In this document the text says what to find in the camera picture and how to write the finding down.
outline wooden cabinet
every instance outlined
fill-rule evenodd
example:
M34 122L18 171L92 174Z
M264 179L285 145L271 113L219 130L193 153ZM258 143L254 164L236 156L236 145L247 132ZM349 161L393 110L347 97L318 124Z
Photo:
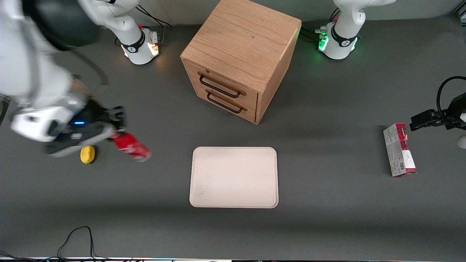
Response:
M288 70L301 21L221 0L181 54L198 97L258 124Z

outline red and white box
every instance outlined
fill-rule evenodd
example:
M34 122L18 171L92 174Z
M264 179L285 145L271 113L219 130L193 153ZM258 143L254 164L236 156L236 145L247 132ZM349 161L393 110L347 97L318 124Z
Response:
M385 129L384 137L390 161L391 176L399 178L416 173L416 166L408 147L406 124L397 123Z

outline yellow object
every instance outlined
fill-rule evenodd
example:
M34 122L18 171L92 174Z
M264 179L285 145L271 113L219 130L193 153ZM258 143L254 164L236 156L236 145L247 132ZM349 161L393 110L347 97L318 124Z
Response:
M81 162L85 164L90 164L92 163L92 161L94 161L95 157L96 150L94 149L94 147L88 145L81 149Z

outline drawer handle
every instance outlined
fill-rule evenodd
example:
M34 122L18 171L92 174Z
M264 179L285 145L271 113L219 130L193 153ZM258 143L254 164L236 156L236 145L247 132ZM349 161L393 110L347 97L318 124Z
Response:
M228 92L223 91L222 89L220 89L218 87L214 87L213 85L202 81L202 79L204 79L204 75L201 75L201 77L199 78L199 81L201 82L201 84L206 85L206 86L212 88L213 90L216 90L216 91L218 91L218 92L220 92L220 93L222 93L222 94L224 94L226 96L229 96L231 98L238 98L240 96L240 94L241 94L240 91L238 91L238 93L236 95L230 94Z
M214 102L215 104L217 104L217 105L219 105L219 106L221 106L221 107L223 107L223 108L225 108L225 109L227 109L227 110L230 110L231 112L233 112L233 113L235 113L235 114L239 114L239 113L241 113L241 111L243 111L243 108L242 108L242 107L240 107L239 110L235 110L235 109L233 109L233 108L231 108L231 107L229 107L229 106L226 106L226 105L224 105L224 104L222 104L222 103L220 103L220 102L218 102L218 101L213 100L212 98L210 98L210 95L211 95L211 94L212 94L211 92L209 92L209 93L207 94L207 99L209 99L209 101Z

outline red can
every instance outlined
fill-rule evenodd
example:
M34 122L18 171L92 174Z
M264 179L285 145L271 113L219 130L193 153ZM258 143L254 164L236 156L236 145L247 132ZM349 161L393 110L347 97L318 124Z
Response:
M110 138L118 150L130 155L137 162L144 162L151 157L151 151L130 133L114 132Z

